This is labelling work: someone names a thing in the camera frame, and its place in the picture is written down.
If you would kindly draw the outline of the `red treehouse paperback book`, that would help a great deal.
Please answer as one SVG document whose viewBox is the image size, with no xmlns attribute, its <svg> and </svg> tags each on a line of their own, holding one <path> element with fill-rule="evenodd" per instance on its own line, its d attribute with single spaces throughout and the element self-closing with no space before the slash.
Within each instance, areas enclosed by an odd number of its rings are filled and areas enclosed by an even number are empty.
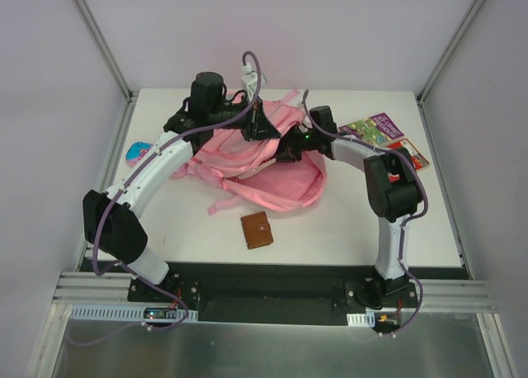
<svg viewBox="0 0 528 378">
<path fill-rule="evenodd" d="M 430 162 L 427 160 L 427 158 L 415 147 L 415 145 L 407 138 L 399 139 L 398 141 L 395 141 L 394 143 L 389 145 L 390 149 L 400 149 L 405 148 L 412 159 L 412 163 L 414 166 L 414 169 L 417 172 L 420 172 L 421 170 L 428 168 L 430 166 Z"/>
</svg>

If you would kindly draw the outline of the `pink cartoon pencil case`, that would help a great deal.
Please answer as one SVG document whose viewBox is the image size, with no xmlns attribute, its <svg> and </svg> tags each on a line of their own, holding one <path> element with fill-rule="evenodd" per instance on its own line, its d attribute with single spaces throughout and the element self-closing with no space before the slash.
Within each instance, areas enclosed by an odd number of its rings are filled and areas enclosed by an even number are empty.
<svg viewBox="0 0 528 378">
<path fill-rule="evenodd" d="M 131 167 L 135 166 L 146 153 L 152 148 L 152 144 L 146 142 L 134 142 L 125 153 L 125 161 Z"/>
</svg>

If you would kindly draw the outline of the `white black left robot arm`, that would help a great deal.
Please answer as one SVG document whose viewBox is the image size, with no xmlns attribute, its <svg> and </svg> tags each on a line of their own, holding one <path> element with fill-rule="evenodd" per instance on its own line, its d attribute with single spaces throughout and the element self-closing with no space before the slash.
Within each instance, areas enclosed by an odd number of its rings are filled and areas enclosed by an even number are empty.
<svg viewBox="0 0 528 378">
<path fill-rule="evenodd" d="M 163 183 L 188 163 L 212 138 L 216 129 L 239 130 L 246 141 L 279 139 L 259 97 L 266 78 L 247 69 L 242 99 L 227 98 L 222 76 L 196 75 L 191 93 L 168 120 L 158 140 L 118 182 L 103 192 L 90 190 L 82 200 L 85 239 L 95 251 L 110 254 L 147 281 L 145 291 L 155 302 L 169 301 L 174 283 L 168 264 L 149 246 L 139 219 Z"/>
</svg>

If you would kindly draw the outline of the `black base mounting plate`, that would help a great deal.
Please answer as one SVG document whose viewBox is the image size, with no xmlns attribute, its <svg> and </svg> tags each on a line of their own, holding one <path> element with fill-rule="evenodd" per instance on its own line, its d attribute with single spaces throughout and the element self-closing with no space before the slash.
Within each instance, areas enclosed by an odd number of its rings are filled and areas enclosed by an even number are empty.
<svg viewBox="0 0 528 378">
<path fill-rule="evenodd" d="M 190 321 L 241 324 L 342 326 L 362 313 L 355 292 L 374 276 L 371 266 L 303 266 L 171 262 L 159 293 L 138 279 L 127 300 L 166 304 Z"/>
</svg>

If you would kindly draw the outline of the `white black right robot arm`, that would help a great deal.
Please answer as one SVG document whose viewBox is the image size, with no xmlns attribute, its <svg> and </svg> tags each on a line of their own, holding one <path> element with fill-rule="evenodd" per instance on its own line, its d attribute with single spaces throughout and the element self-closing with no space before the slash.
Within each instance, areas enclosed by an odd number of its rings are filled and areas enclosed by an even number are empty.
<svg viewBox="0 0 528 378">
<path fill-rule="evenodd" d="M 428 210 L 412 158 L 404 148 L 374 146 L 339 132 L 329 106 L 311 109 L 309 119 L 312 126 L 307 130 L 296 125 L 281 137 L 275 158 L 300 161 L 303 153 L 316 151 L 365 174 L 368 202 L 379 219 L 378 253 L 372 278 L 354 290 L 354 299 L 371 309 L 390 307 L 409 283 L 405 262 L 409 224 Z"/>
</svg>

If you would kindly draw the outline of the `aluminium frame rail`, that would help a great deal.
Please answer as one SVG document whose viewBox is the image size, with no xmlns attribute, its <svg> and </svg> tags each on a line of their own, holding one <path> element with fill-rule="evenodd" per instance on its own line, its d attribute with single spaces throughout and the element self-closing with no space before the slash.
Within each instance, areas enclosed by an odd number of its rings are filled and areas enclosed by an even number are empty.
<svg viewBox="0 0 528 378">
<path fill-rule="evenodd" d="M 133 98 L 134 92 L 125 80 L 125 76 L 117 63 L 116 58 L 113 55 L 111 48 L 108 45 L 108 42 L 106 41 L 106 38 L 103 35 L 101 28 L 97 23 L 97 19 L 93 15 L 87 0 L 72 1 L 73 5 L 78 11 L 79 16 L 82 19 L 83 24 L 87 28 L 88 34 L 96 46 L 96 49 L 101 56 L 104 65 L 107 67 L 112 79 L 118 87 L 120 94 L 126 101 L 130 102 Z"/>
</svg>

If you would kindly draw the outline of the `right aluminium frame post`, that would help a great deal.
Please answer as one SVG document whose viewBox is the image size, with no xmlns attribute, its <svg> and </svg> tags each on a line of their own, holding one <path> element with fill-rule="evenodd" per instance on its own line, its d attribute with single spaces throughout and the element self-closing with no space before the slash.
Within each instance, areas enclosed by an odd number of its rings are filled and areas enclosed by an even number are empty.
<svg viewBox="0 0 528 378">
<path fill-rule="evenodd" d="M 434 68 L 432 69 L 426 83 L 420 92 L 416 95 L 417 105 L 423 106 L 428 96 L 431 94 L 432 89 L 435 87 L 438 79 L 445 71 L 446 66 L 449 64 L 463 39 L 469 32 L 469 29 L 474 24 L 475 19 L 482 11 L 483 6 L 488 0 L 472 0 L 465 14 L 460 20 L 459 25 L 456 27 L 453 35 L 451 36 L 448 44 L 443 49 L 440 58 L 437 60 Z"/>
</svg>

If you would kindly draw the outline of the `purple treehouse paperback book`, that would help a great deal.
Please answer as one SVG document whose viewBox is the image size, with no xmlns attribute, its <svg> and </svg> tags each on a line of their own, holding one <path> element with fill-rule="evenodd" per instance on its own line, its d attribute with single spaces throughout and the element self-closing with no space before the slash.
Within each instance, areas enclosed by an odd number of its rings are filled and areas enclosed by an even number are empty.
<svg viewBox="0 0 528 378">
<path fill-rule="evenodd" d="M 379 113 L 339 126 L 338 130 L 347 135 L 354 135 L 357 139 L 368 144 L 380 147 L 387 147 L 405 136 L 386 113 Z"/>
</svg>

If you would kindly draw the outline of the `brown leather wallet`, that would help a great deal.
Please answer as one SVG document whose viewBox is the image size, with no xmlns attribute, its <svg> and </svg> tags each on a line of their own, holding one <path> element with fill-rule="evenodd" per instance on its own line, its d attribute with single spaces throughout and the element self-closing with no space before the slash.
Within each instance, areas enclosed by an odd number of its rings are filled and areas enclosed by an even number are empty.
<svg viewBox="0 0 528 378">
<path fill-rule="evenodd" d="M 240 220 L 248 250 L 269 246 L 274 242 L 266 212 L 245 215 Z"/>
</svg>

